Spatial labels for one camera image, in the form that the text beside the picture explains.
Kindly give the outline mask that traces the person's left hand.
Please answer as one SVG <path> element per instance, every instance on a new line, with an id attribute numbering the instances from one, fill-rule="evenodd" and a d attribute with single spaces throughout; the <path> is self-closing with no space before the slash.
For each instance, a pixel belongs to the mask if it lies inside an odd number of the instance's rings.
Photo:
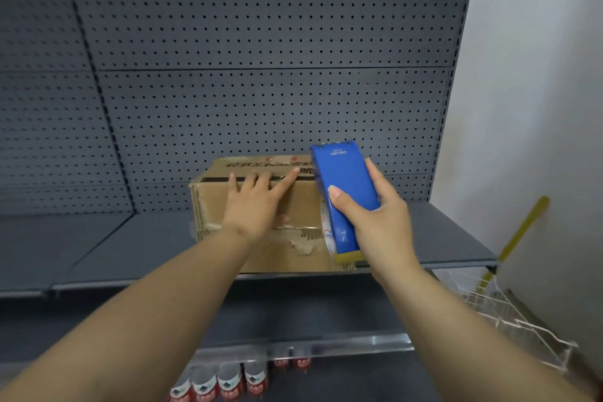
<path id="1" fill-rule="evenodd" d="M 299 172 L 299 168 L 293 168 L 275 186 L 269 185 L 266 192 L 257 190 L 260 174 L 249 173 L 241 185 L 237 183 L 237 194 L 227 193 L 222 230 L 234 232 L 249 243 L 259 242 L 273 227 L 279 202 L 295 183 Z"/>

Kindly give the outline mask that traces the person's right hand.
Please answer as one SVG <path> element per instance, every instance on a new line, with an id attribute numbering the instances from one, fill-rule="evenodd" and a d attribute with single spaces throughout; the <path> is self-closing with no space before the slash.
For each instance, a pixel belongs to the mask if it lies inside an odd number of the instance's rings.
<path id="1" fill-rule="evenodd" d="M 379 282 L 418 280 L 425 273 L 414 251 L 408 206 L 371 159 L 365 163 L 380 207 L 370 211 L 373 217 L 368 221 L 353 225 L 359 248 Z"/>

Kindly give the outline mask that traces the brown cardboard box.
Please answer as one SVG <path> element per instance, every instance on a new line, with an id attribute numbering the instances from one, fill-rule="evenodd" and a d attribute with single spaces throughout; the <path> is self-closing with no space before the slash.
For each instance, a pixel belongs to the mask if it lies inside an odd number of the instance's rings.
<path id="1" fill-rule="evenodd" d="M 277 215 L 287 215 L 288 225 L 269 233 L 242 267 L 241 274 L 293 275 L 352 272 L 356 264 L 336 264 L 329 253 L 321 223 L 321 196 L 316 186 L 311 156 L 257 155 L 218 158 L 189 184 L 197 240 L 222 227 L 229 175 L 237 183 L 253 171 L 272 172 L 271 186 L 293 168 L 299 168 L 296 182 L 279 203 Z"/>

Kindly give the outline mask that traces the blue tape dispenser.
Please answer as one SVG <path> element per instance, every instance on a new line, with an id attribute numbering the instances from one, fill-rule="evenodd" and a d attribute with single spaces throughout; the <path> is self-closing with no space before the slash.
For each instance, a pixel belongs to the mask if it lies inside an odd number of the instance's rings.
<path id="1" fill-rule="evenodd" d="M 311 146 L 315 181 L 321 196 L 321 223 L 329 253 L 336 264 L 363 261 L 354 226 L 331 203 L 332 185 L 346 192 L 361 207 L 380 207 L 378 194 L 358 146 L 352 140 Z"/>

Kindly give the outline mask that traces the person's right forearm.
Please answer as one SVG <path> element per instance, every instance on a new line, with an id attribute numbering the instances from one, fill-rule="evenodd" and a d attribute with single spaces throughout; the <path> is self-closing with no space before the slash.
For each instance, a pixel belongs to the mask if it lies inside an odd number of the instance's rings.
<path id="1" fill-rule="evenodd" d="M 420 267 L 373 272 L 445 402 L 593 402 Z"/>

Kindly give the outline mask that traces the person's left forearm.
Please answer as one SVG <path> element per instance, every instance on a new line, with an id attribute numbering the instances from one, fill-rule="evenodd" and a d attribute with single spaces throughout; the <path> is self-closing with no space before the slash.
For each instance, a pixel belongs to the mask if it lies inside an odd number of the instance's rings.
<path id="1" fill-rule="evenodd" d="M 268 230 L 218 233 L 131 285 L 0 391 L 0 402 L 162 402 Z"/>

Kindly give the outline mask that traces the grey pegboard shelf unit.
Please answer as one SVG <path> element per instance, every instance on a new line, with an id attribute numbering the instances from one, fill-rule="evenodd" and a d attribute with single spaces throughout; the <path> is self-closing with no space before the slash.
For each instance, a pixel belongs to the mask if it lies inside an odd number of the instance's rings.
<path id="1" fill-rule="evenodd" d="M 192 245 L 217 158 L 353 139 L 427 269 L 496 267 L 429 203 L 469 0 L 0 0 L 0 388 Z"/>

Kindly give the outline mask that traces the row of red-labelled bottles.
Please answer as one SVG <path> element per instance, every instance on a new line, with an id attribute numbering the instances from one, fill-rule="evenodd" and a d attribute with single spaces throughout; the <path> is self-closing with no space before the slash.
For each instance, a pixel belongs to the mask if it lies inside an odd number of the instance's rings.
<path id="1" fill-rule="evenodd" d="M 268 390 L 270 370 L 306 370 L 311 362 L 310 357 L 302 357 L 195 365 L 183 371 L 166 402 L 235 402 L 245 394 L 261 397 Z"/>

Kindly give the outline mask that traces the clear shelf price rail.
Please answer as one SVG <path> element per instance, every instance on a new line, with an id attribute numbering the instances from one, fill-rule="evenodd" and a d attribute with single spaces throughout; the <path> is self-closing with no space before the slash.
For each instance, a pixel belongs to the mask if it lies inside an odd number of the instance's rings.
<path id="1" fill-rule="evenodd" d="M 413 350 L 410 337 L 403 331 L 345 333 L 302 339 L 262 339 L 230 345 L 204 346 L 194 353 L 191 365 L 355 356 Z"/>

